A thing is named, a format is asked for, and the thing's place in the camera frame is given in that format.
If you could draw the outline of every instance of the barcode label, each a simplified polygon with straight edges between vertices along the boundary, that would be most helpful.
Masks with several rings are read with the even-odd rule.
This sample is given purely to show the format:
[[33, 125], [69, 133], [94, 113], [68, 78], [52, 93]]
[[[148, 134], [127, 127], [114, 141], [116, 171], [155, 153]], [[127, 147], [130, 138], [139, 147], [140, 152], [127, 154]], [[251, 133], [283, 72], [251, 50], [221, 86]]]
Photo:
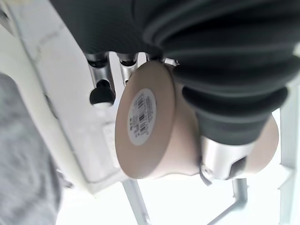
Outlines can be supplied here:
[[139, 124], [140, 124], [140, 135], [143, 135], [147, 131], [147, 121], [146, 121], [146, 107], [144, 94], [142, 93], [137, 102], [139, 108]]
[[140, 145], [148, 139], [154, 127], [154, 113], [156, 101], [152, 91], [149, 89], [139, 91], [128, 113], [128, 134], [133, 144]]

